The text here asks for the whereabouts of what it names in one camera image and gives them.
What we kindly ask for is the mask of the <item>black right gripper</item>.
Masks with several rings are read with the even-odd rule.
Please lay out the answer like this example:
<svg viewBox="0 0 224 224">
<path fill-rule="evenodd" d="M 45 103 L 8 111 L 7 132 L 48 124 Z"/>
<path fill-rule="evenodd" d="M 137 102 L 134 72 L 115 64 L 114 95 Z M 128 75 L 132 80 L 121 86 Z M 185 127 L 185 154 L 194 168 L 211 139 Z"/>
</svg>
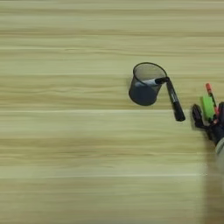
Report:
<svg viewBox="0 0 224 224">
<path fill-rule="evenodd" d="M 208 119 L 209 125 L 206 126 L 203 122 L 202 111 L 198 104 L 192 106 L 192 118 L 196 128 L 206 130 L 208 138 L 214 142 L 215 145 L 224 138 L 224 101 L 219 103 L 218 107 L 219 119 Z"/>
</svg>

